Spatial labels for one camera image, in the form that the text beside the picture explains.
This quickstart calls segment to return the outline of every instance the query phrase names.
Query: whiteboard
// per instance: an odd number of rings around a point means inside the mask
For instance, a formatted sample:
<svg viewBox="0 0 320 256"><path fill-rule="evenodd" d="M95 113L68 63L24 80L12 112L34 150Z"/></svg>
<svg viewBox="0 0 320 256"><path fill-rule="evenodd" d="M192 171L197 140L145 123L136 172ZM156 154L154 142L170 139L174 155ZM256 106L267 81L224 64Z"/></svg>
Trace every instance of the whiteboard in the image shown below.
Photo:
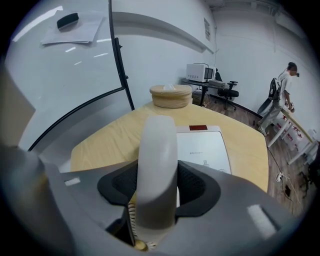
<svg viewBox="0 0 320 256"><path fill-rule="evenodd" d="M56 10L98 11L103 20L92 43L41 45ZM20 23L5 65L35 108L19 147L30 146L54 122L79 105L121 87L112 48L108 0L43 0Z"/></svg>

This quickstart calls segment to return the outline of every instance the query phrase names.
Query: man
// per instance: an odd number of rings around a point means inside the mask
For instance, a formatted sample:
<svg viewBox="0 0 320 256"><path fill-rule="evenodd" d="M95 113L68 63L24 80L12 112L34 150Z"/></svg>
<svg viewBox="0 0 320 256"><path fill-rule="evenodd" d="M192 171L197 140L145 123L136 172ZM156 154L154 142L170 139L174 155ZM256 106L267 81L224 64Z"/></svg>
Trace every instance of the man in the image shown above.
<svg viewBox="0 0 320 256"><path fill-rule="evenodd" d="M293 106L290 101L290 89L292 84L292 77L297 75L297 65L293 62L289 62L288 67L278 77L279 84L278 99L273 100L272 106L267 114L258 122L258 131L264 136L267 135L266 128L271 125L278 114L281 112L284 105L287 103L289 110L293 111Z"/></svg>

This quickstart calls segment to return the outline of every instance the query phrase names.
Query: desk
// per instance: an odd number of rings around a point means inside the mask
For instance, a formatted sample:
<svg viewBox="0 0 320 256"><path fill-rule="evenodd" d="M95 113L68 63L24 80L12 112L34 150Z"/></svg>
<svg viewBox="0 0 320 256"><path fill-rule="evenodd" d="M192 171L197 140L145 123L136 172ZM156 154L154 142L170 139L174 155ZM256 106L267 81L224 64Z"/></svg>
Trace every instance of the desk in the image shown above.
<svg viewBox="0 0 320 256"><path fill-rule="evenodd" d="M284 139L285 136L288 134L289 129L292 127L293 123L299 128L299 130L309 140L308 144L298 154L296 154L291 160L289 160L288 164L291 165L294 161L296 161L300 156L302 156L307 150L309 150L314 145L314 140L309 136L309 134L306 132L306 130L303 129L302 126L295 120L295 118L291 112L286 111L285 109L282 109L281 112L285 115L286 121L285 121L284 125L281 127L281 129L277 132L277 134L273 137L273 139L269 142L267 147L270 148L272 146L272 144L275 143L277 138L279 138L280 135L287 128L286 133L281 137L282 139Z"/></svg>
<svg viewBox="0 0 320 256"><path fill-rule="evenodd" d="M196 82L196 81L191 81L189 79L183 78L181 79L181 82L185 85L193 85L193 86L201 86L202 87L202 95L201 95L201 100L199 106L202 107L204 104L204 99L206 92L208 91L208 88L213 88L213 89L229 89L229 86L217 86L213 85L209 82Z"/></svg>
<svg viewBox="0 0 320 256"><path fill-rule="evenodd" d="M152 102L120 117L78 144L71 153L71 171L94 169L138 159L143 127L148 116L165 115L176 126L219 126L229 156L231 173L267 192L269 166L264 136L223 114L194 104L162 108Z"/></svg>

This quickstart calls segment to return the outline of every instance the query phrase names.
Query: ceiling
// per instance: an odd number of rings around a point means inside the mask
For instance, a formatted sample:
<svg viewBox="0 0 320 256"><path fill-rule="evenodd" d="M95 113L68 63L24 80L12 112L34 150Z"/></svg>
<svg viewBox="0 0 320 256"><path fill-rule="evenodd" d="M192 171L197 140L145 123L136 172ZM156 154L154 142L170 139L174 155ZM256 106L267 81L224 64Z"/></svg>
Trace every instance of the ceiling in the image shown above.
<svg viewBox="0 0 320 256"><path fill-rule="evenodd" d="M282 9L278 0L204 0L211 10L251 10L274 16Z"/></svg>

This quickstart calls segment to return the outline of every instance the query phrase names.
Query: office chair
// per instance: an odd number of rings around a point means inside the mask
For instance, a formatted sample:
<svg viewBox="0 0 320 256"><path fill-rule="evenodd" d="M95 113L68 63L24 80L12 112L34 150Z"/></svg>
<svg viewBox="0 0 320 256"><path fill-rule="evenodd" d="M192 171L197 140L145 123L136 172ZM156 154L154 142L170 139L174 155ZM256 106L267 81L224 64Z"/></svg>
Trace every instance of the office chair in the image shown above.
<svg viewBox="0 0 320 256"><path fill-rule="evenodd" d="M217 81L221 81L221 76L220 73L218 72L218 69L216 69L216 73L215 73L215 80ZM228 98L231 100L232 97L239 97L239 92L236 90L232 90L232 88L234 86L236 86L238 84L237 81L230 81L227 83L229 85L229 89L218 89L218 95L220 97L224 97L224 99L222 99L222 101L224 102L224 109L227 109L227 104L231 105L234 107L234 110L237 110L236 106L228 100Z"/></svg>

